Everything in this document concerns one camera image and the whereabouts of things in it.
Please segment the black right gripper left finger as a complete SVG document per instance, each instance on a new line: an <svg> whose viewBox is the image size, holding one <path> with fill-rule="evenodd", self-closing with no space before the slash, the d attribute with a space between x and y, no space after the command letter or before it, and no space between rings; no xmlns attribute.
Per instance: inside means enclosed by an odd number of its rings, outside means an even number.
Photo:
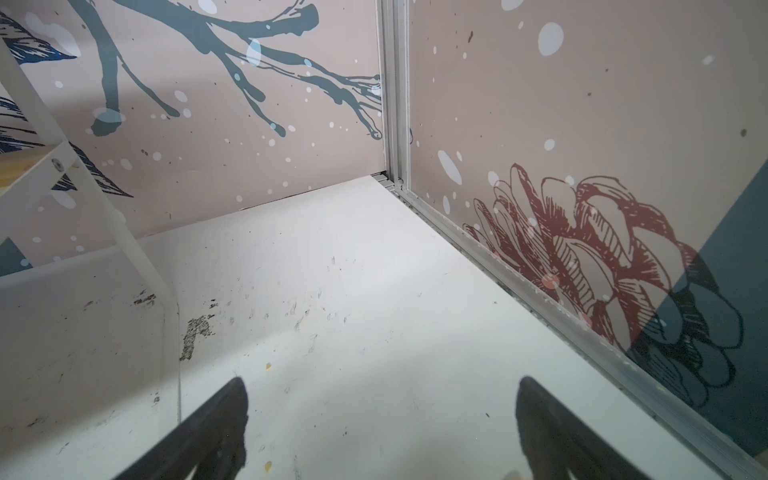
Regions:
<svg viewBox="0 0 768 480"><path fill-rule="evenodd" d="M246 463L248 396L243 379L228 381L119 479L234 479Z"/></svg>

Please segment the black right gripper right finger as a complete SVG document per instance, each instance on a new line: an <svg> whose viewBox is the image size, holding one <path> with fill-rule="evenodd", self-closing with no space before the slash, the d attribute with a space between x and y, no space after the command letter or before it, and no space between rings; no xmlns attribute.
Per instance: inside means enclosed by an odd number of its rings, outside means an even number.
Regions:
<svg viewBox="0 0 768 480"><path fill-rule="evenodd" d="M516 420L535 479L647 477L532 377L519 383Z"/></svg>

